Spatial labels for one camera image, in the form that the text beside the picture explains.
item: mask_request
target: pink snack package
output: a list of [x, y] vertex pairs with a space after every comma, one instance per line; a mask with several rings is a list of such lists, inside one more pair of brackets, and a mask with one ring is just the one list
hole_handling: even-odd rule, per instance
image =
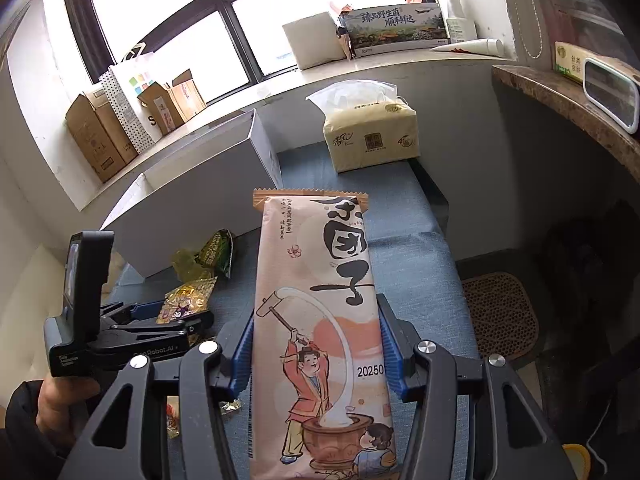
[[363, 200], [304, 193], [260, 200], [251, 478], [396, 476]]

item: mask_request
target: yellow round object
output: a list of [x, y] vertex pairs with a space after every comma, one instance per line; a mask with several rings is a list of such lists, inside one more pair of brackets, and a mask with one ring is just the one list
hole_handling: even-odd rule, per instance
[[574, 468], [575, 477], [578, 480], [587, 480], [591, 471], [589, 451], [580, 444], [563, 444], [562, 449], [571, 462], [571, 467]]

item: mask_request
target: stone countertop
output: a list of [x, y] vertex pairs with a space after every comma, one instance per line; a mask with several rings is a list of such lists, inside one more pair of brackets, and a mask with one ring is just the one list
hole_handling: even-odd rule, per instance
[[640, 143], [584, 95], [582, 86], [556, 72], [494, 65], [493, 77], [533, 97], [593, 137], [640, 183]]

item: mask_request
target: open white box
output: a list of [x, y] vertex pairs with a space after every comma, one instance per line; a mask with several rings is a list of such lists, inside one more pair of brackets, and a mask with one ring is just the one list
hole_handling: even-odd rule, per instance
[[215, 231], [262, 224], [255, 188], [282, 188], [278, 157], [255, 110], [202, 134], [135, 180], [102, 225], [142, 276], [171, 266], [176, 250], [199, 251]]

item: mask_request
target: human hand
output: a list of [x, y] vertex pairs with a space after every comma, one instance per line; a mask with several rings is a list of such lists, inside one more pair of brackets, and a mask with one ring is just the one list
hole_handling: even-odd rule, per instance
[[36, 426], [52, 444], [72, 447], [76, 441], [69, 408], [100, 393], [91, 377], [51, 377], [47, 374], [38, 396]]

